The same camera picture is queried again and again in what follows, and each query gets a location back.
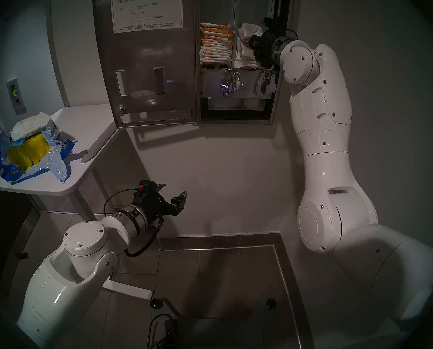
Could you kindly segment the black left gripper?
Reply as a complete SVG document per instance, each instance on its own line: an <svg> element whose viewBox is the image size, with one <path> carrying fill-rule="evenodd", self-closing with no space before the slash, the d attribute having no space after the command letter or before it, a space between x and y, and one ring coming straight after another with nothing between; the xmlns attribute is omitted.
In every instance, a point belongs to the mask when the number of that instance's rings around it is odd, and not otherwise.
<svg viewBox="0 0 433 349"><path fill-rule="evenodd" d="M168 203L158 193L165 186L166 184L155 184L154 191L149 191L143 197L143 213L148 222L154 222L159 217L165 215L178 216L184 210L187 191L183 191L178 196L173 197L171 203Z"/></svg>

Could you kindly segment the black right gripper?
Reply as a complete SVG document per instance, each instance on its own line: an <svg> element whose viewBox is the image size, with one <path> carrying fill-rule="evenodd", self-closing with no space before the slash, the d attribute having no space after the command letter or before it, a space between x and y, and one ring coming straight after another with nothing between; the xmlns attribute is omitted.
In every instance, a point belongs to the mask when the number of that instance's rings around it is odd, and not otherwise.
<svg viewBox="0 0 433 349"><path fill-rule="evenodd" d="M274 65L271 51L273 43L278 37L279 33L271 27L261 36L254 35L254 58L262 67L272 67Z"/></svg>

